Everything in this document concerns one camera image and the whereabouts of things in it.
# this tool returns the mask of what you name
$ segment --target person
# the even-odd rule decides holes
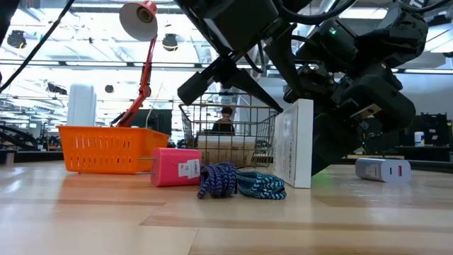
[[[233,109],[231,107],[222,108],[222,118],[214,123],[212,126],[212,133],[216,135],[234,135],[234,126],[231,121]]]

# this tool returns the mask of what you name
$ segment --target blue braided cable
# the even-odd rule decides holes
[[[228,198],[236,185],[239,192],[252,198],[282,200],[287,195],[281,178],[257,171],[237,171],[229,162],[204,165],[201,172],[207,173],[208,177],[200,187],[198,198],[206,193],[214,198]]]

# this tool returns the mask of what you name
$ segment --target orange plastic basket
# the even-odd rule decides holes
[[[59,126],[67,171],[135,174],[150,171],[156,147],[167,147],[168,135],[147,128]]]

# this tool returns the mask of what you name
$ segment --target wire basket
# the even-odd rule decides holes
[[[214,128],[223,107],[231,107],[232,128]],[[273,162],[273,138],[277,113],[267,106],[237,106],[194,103],[179,105],[182,111],[185,146],[198,149],[202,163],[232,162],[237,166],[264,166]]]
[[[150,171],[156,147],[167,147],[168,135],[147,128],[59,126],[67,171],[135,174]]]

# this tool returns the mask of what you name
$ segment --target white canister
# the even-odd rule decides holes
[[[413,139],[415,141],[416,147],[425,146],[425,133],[421,131],[417,131],[413,133]]]

